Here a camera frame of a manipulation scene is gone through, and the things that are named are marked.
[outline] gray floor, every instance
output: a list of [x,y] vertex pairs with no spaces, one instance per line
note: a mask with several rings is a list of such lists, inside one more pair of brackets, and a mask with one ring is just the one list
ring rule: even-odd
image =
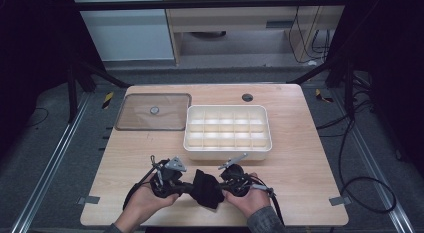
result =
[[[184,37],[181,63],[178,66],[146,67],[142,70],[111,72],[132,84],[176,83],[237,83],[285,82],[306,73],[308,64],[297,63],[290,54],[282,32],[227,32],[223,38]],[[322,88],[325,73],[303,86],[305,98],[316,125],[322,125],[343,115],[337,103],[317,100],[315,89]],[[55,172],[48,191],[39,206],[30,229],[37,232],[75,232],[101,230],[82,226],[79,222],[83,206],[76,204],[89,193],[100,163],[103,148],[119,111],[124,89],[96,78],[95,93],[79,90],[79,98],[88,97],[88,105],[81,123]],[[332,89],[336,97],[342,89]],[[108,109],[101,109],[105,95],[114,92]],[[23,210],[38,180],[48,165],[52,153],[66,128],[68,118],[67,88],[60,85],[44,92],[37,107],[47,109],[48,117],[36,126],[28,127],[12,147],[13,158],[0,172],[0,231],[8,232]],[[358,96],[358,103],[366,100]],[[379,121],[370,111],[372,105],[356,114],[356,127],[364,137],[381,172],[386,177],[415,232],[424,232],[424,180],[410,163],[397,161],[395,149]],[[45,110],[36,110],[28,125],[41,121]],[[322,136],[344,132],[346,122],[320,130]],[[345,179],[370,175],[358,144],[348,135],[343,151],[342,172]],[[342,137],[321,137],[335,179],[338,177],[338,152]],[[382,207],[380,194],[373,183],[355,183],[351,192],[373,207]],[[357,203],[346,206],[350,221],[334,232],[398,232],[391,215],[372,213]],[[305,227],[289,227],[290,232],[305,232]],[[328,227],[311,227],[312,232],[329,232]]]

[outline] transparent container lid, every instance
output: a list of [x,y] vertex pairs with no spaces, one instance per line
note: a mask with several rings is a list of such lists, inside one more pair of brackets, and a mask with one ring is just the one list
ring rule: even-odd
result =
[[122,103],[116,130],[182,131],[185,129],[190,94],[129,94]]

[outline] aluminum rail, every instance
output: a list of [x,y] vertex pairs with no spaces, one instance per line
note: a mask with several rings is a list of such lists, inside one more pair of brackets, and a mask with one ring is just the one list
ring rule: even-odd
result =
[[59,4],[45,0],[48,7],[60,10],[153,10],[229,7],[282,7],[282,6],[340,6],[361,3],[365,0],[164,0],[122,2],[76,2]]
[[80,110],[75,120],[69,123],[66,127],[62,138],[57,144],[57,147],[53,152],[50,161],[47,164],[40,180],[38,181],[37,186],[32,192],[30,199],[28,200],[24,209],[20,213],[18,219],[13,224],[11,232],[25,233],[28,231],[32,220],[34,219],[34,216],[37,213],[38,208],[40,207],[41,202],[43,201],[44,196],[46,195],[54,176],[56,175],[56,171],[60,166],[63,156],[65,155],[66,149],[68,149],[71,139],[74,136],[74,133],[78,128],[79,123],[81,122],[85,110],[87,109],[87,103],[90,99],[90,96],[91,94],[87,93],[84,93],[82,95],[81,103],[79,106]]

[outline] cabinet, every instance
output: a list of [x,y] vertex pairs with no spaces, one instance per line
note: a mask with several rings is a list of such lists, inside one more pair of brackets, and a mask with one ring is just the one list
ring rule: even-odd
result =
[[169,9],[166,10],[166,15],[173,52],[178,63],[181,36],[184,32],[291,29],[297,12],[299,26],[295,24],[291,29],[290,41],[296,58],[304,60],[305,48],[311,44],[315,31],[335,29],[343,8],[343,6],[302,6],[298,10],[297,7],[192,8]]
[[[150,0],[75,0],[120,2]],[[108,67],[134,61],[174,59],[165,12],[157,10],[81,12],[97,51]]]

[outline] hand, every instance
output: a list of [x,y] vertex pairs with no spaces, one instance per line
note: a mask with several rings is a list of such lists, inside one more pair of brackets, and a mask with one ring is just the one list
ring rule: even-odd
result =
[[[154,173],[150,174],[144,182],[149,182]],[[115,226],[122,232],[133,232],[141,223],[148,220],[158,210],[174,204],[178,194],[166,198],[159,198],[153,194],[150,184],[143,184],[131,196],[128,205],[115,222]]]
[[227,201],[237,207],[246,218],[249,218],[256,211],[271,205],[268,193],[255,188],[250,188],[249,192],[243,197],[234,196],[225,190],[222,191],[222,194]]

